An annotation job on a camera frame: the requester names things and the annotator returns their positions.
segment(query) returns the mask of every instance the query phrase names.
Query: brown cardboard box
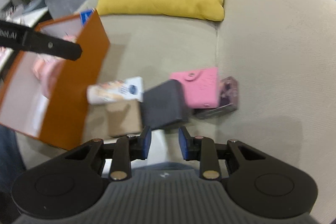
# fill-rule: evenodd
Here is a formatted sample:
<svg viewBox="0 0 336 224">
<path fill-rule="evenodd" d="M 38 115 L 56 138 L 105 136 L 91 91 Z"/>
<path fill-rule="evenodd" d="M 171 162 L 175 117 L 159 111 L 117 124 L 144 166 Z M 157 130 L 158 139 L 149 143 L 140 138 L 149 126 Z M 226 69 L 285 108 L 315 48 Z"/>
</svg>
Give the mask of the brown cardboard box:
<svg viewBox="0 0 336 224">
<path fill-rule="evenodd" d="M 66 60 L 50 100 L 32 72 L 37 54 L 20 52 L 0 90 L 0 123 L 45 143 L 72 149 L 81 143 L 88 110 L 86 89 L 96 83 L 110 46 L 97 11 L 82 27 L 80 16 L 49 20 L 37 26 L 51 36 L 77 36 L 83 50 L 77 61 Z"/>
<path fill-rule="evenodd" d="M 119 101 L 106 105 L 108 135 L 115 138 L 142 131 L 138 100 Z"/>
</svg>

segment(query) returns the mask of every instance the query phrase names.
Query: blue jeans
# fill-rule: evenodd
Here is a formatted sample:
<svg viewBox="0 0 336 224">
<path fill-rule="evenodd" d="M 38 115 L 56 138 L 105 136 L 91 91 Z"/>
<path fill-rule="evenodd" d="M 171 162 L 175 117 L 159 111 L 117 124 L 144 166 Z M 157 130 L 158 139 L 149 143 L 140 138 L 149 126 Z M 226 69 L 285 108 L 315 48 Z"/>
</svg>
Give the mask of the blue jeans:
<svg viewBox="0 0 336 224">
<path fill-rule="evenodd" d="M 10 194 L 13 182 L 25 170 L 15 132 L 0 125 L 0 192 Z"/>
</svg>

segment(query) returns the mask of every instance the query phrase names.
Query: blue logo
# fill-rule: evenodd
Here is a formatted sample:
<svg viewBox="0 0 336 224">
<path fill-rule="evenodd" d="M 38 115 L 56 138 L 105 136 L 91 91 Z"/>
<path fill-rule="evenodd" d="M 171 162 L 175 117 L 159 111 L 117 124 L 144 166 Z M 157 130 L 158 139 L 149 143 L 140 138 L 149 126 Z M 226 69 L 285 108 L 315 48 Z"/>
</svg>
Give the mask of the blue logo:
<svg viewBox="0 0 336 224">
<path fill-rule="evenodd" d="M 135 95 L 135 94 L 138 93 L 138 89 L 137 89 L 137 87 L 135 85 L 130 85 L 129 88 L 128 88 L 128 90 L 129 90 L 129 93 L 133 94 L 133 95 Z"/>
<path fill-rule="evenodd" d="M 89 19 L 90 15 L 93 13 L 93 11 L 94 11 L 93 9 L 90 9 L 90 10 L 82 11 L 80 13 L 82 26 L 84 26 L 84 24 L 87 22 L 87 20 Z"/>
</svg>

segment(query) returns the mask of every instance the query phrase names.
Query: person's leg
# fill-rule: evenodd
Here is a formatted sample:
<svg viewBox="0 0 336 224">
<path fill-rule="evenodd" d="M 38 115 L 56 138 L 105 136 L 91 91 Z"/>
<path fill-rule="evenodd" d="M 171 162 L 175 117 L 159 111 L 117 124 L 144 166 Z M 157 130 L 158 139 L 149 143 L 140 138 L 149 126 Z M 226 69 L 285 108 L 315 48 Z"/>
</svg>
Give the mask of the person's leg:
<svg viewBox="0 0 336 224">
<path fill-rule="evenodd" d="M 15 132 L 0 125 L 0 191 L 9 194 L 14 180 L 25 170 Z"/>
<path fill-rule="evenodd" d="M 0 125 L 0 222 L 12 223 L 20 216 L 11 199 L 15 179 L 26 170 L 13 130 Z"/>
</svg>

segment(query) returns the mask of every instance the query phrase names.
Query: pink wallet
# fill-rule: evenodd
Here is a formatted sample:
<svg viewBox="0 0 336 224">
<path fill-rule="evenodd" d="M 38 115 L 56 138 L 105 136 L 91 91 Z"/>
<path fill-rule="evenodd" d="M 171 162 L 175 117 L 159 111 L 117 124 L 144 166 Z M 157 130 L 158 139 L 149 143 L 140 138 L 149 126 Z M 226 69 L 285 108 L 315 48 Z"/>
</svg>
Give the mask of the pink wallet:
<svg viewBox="0 0 336 224">
<path fill-rule="evenodd" d="M 216 108 L 219 106 L 218 68 L 174 72 L 170 79 L 178 80 L 190 108 Z"/>
</svg>

